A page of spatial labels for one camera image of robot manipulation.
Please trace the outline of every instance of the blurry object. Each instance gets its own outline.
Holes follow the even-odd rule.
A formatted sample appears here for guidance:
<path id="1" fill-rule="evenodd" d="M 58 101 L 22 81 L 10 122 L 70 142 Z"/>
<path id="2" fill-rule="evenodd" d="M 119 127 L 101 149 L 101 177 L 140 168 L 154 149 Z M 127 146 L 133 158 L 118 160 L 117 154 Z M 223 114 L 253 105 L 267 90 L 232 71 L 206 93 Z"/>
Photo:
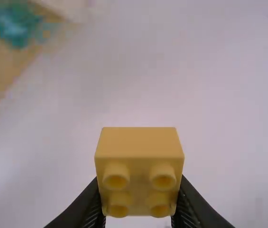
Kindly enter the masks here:
<path id="1" fill-rule="evenodd" d="M 26 47 L 41 21 L 26 1 L 0 1 L 0 38 L 14 48 Z"/>
<path id="2" fill-rule="evenodd" d="M 24 39 L 21 41 L 14 39 L 15 37 L 10 37 L 12 46 L 14 47 L 15 45 L 15 47 L 18 47 L 17 49 L 10 48 L 10 45 L 7 45 L 3 39 L 0 39 L 0 99 L 4 97 L 6 90 L 20 76 L 22 71 L 44 50 L 41 43 L 47 41 L 53 34 L 55 35 L 54 32 L 58 28 L 57 25 L 64 23 L 63 18 L 39 5 L 33 4 L 32 9 L 35 15 L 38 15 L 37 17 L 42 18 L 42 22 L 31 33 L 32 40 L 29 42 L 29 45 L 26 43 L 28 40 L 25 41 L 25 36 L 20 36 L 19 40 Z M 17 17 L 25 17 L 20 12 L 15 12 L 15 14 Z"/>

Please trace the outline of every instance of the teal object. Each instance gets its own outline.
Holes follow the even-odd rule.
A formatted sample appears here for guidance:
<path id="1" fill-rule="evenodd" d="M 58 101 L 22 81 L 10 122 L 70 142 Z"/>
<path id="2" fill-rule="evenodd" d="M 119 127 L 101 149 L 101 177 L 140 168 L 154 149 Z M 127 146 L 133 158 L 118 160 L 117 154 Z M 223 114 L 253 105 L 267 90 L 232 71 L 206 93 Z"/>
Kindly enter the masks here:
<path id="1" fill-rule="evenodd" d="M 42 20 L 26 2 L 0 2 L 0 38 L 14 48 L 28 46 Z"/>

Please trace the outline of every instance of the white surface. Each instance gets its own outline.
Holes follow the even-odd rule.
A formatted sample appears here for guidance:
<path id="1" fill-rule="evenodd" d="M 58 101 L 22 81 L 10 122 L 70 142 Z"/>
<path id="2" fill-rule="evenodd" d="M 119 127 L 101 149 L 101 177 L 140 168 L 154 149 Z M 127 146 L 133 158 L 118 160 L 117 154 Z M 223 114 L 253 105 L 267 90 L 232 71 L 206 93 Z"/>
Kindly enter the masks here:
<path id="1" fill-rule="evenodd" d="M 0 227 L 62 212 L 95 176 L 103 126 L 176 126 L 205 199 L 237 228 L 267 228 L 268 1 L 117 0 L 41 56 L 0 103 Z"/>

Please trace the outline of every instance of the toy block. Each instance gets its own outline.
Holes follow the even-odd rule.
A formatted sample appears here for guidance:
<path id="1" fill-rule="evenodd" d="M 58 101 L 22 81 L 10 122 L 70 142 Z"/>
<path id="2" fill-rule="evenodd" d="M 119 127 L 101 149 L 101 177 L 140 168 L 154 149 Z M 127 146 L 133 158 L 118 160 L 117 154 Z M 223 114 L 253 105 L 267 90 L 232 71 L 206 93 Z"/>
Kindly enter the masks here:
<path id="1" fill-rule="evenodd" d="M 185 156 L 173 127 L 104 127 L 95 153 L 105 216 L 174 215 Z"/>

